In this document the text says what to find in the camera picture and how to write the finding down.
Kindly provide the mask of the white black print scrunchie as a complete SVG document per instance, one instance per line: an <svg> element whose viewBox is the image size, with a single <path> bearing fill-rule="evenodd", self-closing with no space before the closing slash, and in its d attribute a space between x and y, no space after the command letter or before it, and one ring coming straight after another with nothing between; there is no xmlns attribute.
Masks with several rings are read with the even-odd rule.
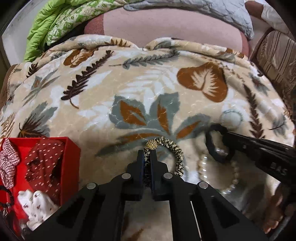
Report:
<svg viewBox="0 0 296 241"><path fill-rule="evenodd" d="M18 192L18 202L28 216L27 226L34 231L44 223L58 209L50 197L39 190L32 192L29 189Z"/></svg>

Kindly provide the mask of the dark red dotted scrunchie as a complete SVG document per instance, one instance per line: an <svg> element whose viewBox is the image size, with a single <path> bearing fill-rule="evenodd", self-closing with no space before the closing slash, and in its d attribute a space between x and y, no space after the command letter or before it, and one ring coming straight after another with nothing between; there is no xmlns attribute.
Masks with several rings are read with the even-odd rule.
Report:
<svg viewBox="0 0 296 241"><path fill-rule="evenodd" d="M47 194L60 204L61 164L65 145L59 140L41 138L25 158L25 180L34 191Z"/></svg>

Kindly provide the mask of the red white plaid scrunchie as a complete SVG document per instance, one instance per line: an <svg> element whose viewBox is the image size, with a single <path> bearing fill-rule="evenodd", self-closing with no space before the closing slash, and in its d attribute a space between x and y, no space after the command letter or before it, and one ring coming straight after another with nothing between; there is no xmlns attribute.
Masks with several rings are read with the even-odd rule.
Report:
<svg viewBox="0 0 296 241"><path fill-rule="evenodd" d="M7 189L15 185L16 166L20 162L17 150L9 139L5 139L1 150L1 180Z"/></svg>

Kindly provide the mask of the red shallow tray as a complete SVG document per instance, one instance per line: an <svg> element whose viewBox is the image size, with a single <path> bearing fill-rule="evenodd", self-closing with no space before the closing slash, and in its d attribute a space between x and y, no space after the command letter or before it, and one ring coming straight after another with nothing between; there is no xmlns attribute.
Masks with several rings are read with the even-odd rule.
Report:
<svg viewBox="0 0 296 241"><path fill-rule="evenodd" d="M8 138L15 150L17 150L20 162L16 166L15 185L12 189L7 189L1 180L1 229L19 240L22 235L28 237L31 231L27 226L28 216L23 211L18 202L18 192L29 189L35 192L25 180L26 165L25 158L29 151L37 144L41 138ZM65 149L61 164L61 208L77 192L79 182L79 160L80 148L68 137L51 138L64 143Z"/></svg>

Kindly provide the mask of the striped beige cushion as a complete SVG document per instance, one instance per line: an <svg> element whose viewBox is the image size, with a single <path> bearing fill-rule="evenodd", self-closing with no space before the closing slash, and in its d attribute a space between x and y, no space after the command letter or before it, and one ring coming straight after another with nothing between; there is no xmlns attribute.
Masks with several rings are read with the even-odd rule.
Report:
<svg viewBox="0 0 296 241"><path fill-rule="evenodd" d="M295 40L273 30L257 43L251 60L271 81L287 109L295 110Z"/></svg>

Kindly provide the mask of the beige leaf pattern blanket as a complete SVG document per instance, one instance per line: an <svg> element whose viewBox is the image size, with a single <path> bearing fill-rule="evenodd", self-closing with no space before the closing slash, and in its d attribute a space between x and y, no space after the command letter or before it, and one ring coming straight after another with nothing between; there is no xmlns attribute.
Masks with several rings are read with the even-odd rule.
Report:
<svg viewBox="0 0 296 241"><path fill-rule="evenodd" d="M295 185L239 151L216 161L228 149L215 125L294 148L291 112L271 81L220 46L81 35L11 66L1 88L1 142L68 137L81 150L78 192L125 173L143 151L143 196L126 201L120 240L174 240L169 202L152 197L151 151L185 182L212 186L267 240L295 240Z"/></svg>

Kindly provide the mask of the white floral cloth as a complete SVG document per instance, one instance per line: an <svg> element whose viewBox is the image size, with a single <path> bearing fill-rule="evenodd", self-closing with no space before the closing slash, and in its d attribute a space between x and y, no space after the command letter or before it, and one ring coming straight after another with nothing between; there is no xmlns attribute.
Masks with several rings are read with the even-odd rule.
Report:
<svg viewBox="0 0 296 241"><path fill-rule="evenodd" d="M276 12L276 10L270 5L267 5L267 4L263 5L261 18L275 30L280 31L286 35L290 33L290 30L288 29L287 25L284 23L283 19Z"/></svg>

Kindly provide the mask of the grey quilted pillow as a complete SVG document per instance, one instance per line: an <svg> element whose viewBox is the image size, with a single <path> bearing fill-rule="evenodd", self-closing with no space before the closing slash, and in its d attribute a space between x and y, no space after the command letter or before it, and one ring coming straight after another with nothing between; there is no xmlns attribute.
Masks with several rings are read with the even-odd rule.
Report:
<svg viewBox="0 0 296 241"><path fill-rule="evenodd" d="M145 8L182 8L190 11L197 11L222 20L238 28L252 40L254 37L253 25L250 14L245 7L245 1L229 0L176 0L176 1L140 1L137 3L126 4L124 9L127 11L137 11Z"/></svg>

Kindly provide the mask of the pink mattress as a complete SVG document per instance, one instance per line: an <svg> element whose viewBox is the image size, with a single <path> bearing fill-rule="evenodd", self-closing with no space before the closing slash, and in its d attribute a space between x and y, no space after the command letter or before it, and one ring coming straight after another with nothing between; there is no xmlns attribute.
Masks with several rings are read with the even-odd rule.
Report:
<svg viewBox="0 0 296 241"><path fill-rule="evenodd" d="M176 8L114 9L90 20L85 34L114 36L138 47L150 41L171 37L197 43L218 45L249 55L248 40L236 27L211 16Z"/></svg>

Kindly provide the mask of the green quilted comforter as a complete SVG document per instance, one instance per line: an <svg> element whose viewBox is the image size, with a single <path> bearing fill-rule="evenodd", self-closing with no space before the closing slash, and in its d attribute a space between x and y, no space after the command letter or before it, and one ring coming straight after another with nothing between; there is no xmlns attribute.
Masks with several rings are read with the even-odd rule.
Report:
<svg viewBox="0 0 296 241"><path fill-rule="evenodd" d="M32 62L50 46L81 23L133 1L77 0L48 1L38 12L27 36L24 61Z"/></svg>

